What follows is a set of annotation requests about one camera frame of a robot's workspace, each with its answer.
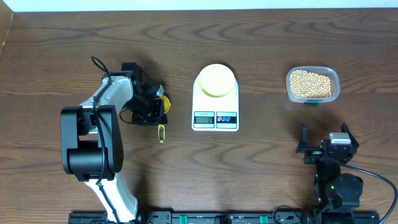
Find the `yellow object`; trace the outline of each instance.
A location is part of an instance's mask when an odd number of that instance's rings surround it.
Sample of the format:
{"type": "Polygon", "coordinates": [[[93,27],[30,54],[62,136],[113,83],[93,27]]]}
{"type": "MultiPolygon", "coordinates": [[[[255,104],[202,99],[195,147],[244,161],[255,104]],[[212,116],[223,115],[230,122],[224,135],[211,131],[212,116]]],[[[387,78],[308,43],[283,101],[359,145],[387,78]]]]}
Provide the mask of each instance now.
{"type": "Polygon", "coordinates": [[[172,106],[172,104],[170,103],[170,100],[165,95],[163,95],[162,97],[157,98],[157,99],[162,99],[163,100],[163,102],[164,102],[164,113],[167,113],[169,111],[170,107],[172,106]]]}
{"type": "Polygon", "coordinates": [[[157,126],[157,135],[159,137],[159,141],[163,143],[166,138],[166,128],[163,124],[159,124],[157,126]]]}
{"type": "Polygon", "coordinates": [[[199,87],[208,96],[225,96],[233,90],[234,86],[234,73],[225,65],[209,65],[199,74],[199,87]]]}

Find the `white scale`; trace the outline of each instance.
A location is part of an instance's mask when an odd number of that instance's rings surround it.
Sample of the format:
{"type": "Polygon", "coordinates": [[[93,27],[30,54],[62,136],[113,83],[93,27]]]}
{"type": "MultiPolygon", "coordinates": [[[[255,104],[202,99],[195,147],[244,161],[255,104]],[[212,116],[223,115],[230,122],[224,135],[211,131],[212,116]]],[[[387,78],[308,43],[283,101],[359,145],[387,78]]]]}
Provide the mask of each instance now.
{"type": "Polygon", "coordinates": [[[192,129],[237,131],[239,87],[233,72],[224,65],[205,67],[193,83],[192,129]]]}

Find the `wood grain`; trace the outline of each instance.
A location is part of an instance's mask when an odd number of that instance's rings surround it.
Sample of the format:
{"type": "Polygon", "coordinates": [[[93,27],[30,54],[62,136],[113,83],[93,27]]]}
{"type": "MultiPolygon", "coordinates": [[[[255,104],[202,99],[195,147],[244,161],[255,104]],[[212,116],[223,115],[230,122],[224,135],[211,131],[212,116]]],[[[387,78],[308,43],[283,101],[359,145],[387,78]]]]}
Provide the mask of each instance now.
{"type": "MultiPolygon", "coordinates": [[[[145,207],[316,204],[315,166],[295,154],[302,122],[319,144],[346,121],[361,144],[350,164],[398,184],[397,23],[397,9],[17,14],[0,61],[0,222],[65,223],[73,210],[103,210],[61,165],[60,111],[100,85],[90,55],[112,70],[137,62],[172,100],[164,144],[154,127],[120,123],[124,176],[145,207]],[[230,66],[238,79],[236,133],[190,128],[193,81],[211,63],[230,66]],[[298,65],[336,70],[338,99],[291,103],[285,76],[298,65]]],[[[361,209],[384,215],[392,189],[354,174],[365,183],[361,209]]]]}

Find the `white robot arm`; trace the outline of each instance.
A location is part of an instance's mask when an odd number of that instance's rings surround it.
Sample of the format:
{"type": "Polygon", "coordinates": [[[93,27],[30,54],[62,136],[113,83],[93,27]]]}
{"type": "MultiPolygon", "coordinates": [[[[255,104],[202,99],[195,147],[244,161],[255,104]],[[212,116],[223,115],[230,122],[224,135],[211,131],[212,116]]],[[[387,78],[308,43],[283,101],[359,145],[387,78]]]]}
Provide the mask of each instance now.
{"type": "Polygon", "coordinates": [[[108,220],[129,222],[137,217],[138,201],[121,173],[123,144],[118,114],[127,108],[133,111],[132,124],[166,125],[164,104],[159,99],[164,89],[141,83],[142,69],[135,63],[123,63],[121,71],[109,72],[97,58],[92,60],[106,76],[92,97],[61,112],[63,168],[94,190],[108,220]],[[79,139],[87,134],[98,135],[98,140],[79,139]]]}

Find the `scale platform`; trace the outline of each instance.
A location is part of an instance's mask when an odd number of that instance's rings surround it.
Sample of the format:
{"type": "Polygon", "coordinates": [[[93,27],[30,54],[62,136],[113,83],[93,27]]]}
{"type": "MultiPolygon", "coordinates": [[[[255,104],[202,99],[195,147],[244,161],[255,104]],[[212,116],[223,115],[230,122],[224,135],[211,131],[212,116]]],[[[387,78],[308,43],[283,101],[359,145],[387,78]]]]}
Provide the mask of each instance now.
{"type": "Polygon", "coordinates": [[[192,129],[195,131],[237,131],[239,129],[239,86],[228,67],[218,64],[209,65],[197,76],[193,84],[192,129]],[[201,77],[204,75],[203,72],[206,72],[205,75],[209,78],[204,80],[201,77]],[[226,72],[228,75],[218,76],[220,72],[226,72]],[[224,85],[224,79],[229,79],[225,85],[230,85],[230,89],[224,85]],[[208,85],[206,83],[201,85],[201,81],[216,82],[227,90],[224,93],[218,93],[217,96],[212,95],[206,91],[208,85]]]}

